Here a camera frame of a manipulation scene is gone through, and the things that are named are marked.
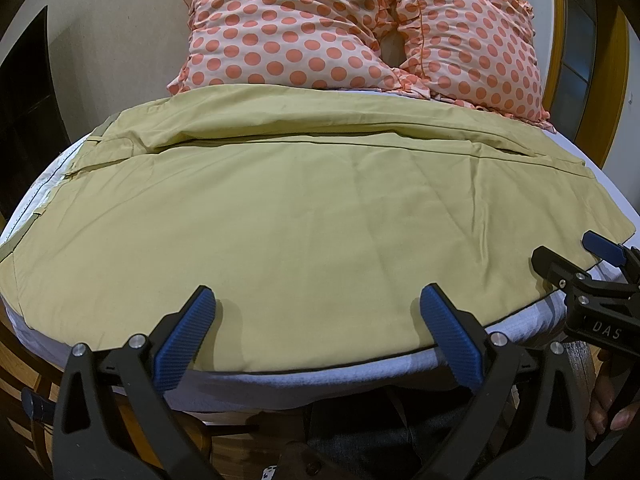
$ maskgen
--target polka dot pillowcase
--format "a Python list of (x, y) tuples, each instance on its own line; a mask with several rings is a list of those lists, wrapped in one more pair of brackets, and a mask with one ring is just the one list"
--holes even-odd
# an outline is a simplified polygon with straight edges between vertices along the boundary
[(442, 100), (543, 127), (532, 9), (521, 0), (396, 0), (401, 69)]
[(185, 1), (190, 55), (171, 94), (224, 83), (429, 93), (381, 61), (374, 32), (388, 13), (380, 0)]

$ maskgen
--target human hand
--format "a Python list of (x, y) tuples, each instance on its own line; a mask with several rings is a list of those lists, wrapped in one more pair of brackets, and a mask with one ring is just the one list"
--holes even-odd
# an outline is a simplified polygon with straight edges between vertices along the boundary
[[(600, 373), (596, 379), (596, 384), (591, 393), (591, 403), (589, 405), (589, 415), (584, 423), (587, 438), (592, 442), (598, 434), (603, 434), (609, 421), (607, 420), (607, 412), (609, 411), (613, 400), (615, 399), (615, 391), (613, 383), (609, 377), (611, 369), (611, 352), (600, 350), (598, 359), (602, 362)], [(634, 416), (640, 408), (640, 402), (634, 402), (626, 408), (623, 408), (613, 417), (611, 421), (611, 431), (625, 430), (631, 424)]]

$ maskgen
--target white mattress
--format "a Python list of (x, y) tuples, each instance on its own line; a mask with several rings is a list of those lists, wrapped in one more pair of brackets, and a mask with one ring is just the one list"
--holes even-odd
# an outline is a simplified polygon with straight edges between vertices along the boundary
[[(622, 193), (569, 140), (560, 135), (546, 134), (568, 152), (586, 161), (598, 181), (636, 226), (636, 234), (626, 245), (640, 246), (640, 216)], [(62, 153), (31, 186), (2, 232), (0, 243), (19, 229), (34, 209), (47, 199), (49, 191), (60, 182), (83, 141), (84, 139), (78, 140)], [(622, 280), (619, 269), (605, 262), (591, 269), (590, 274), (600, 280)], [(564, 293), (556, 291), (491, 325), (487, 330), (499, 330), (515, 342), (536, 344), (548, 341), (561, 328), (560, 323), (566, 313), (563, 299)], [(50, 362), (65, 365), (70, 351), (68, 345), (32, 330), (11, 308), (7, 306), (6, 310), (16, 335), (27, 348)], [(443, 363), (444, 359), (438, 349), (427, 349), (375, 362), (309, 372), (236, 374), (188, 370), (178, 388), (166, 394), (166, 400), (174, 409), (191, 412), (222, 412), (244, 408), (284, 410), (326, 397), (367, 390), (380, 384), (403, 383), (426, 389), (449, 388), (450, 376), (434, 370)]]

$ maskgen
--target yellow cloth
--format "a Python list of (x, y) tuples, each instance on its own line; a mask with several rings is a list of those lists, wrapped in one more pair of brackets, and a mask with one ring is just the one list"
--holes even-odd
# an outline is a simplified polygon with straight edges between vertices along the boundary
[(489, 324), (544, 296), (546, 245), (634, 232), (542, 131), (437, 102), (223, 85), (120, 114), (85, 142), (0, 291), (36, 330), (92, 349), (149, 333), (197, 285), (218, 314), (194, 367), (352, 364), (433, 344), (437, 282)]

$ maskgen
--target dark pants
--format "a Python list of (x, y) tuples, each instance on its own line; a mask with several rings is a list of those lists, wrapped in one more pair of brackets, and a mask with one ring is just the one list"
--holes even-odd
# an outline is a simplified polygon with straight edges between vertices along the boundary
[(458, 422), (471, 392), (424, 392), (390, 386), (314, 402), (307, 444), (361, 480), (408, 480)]

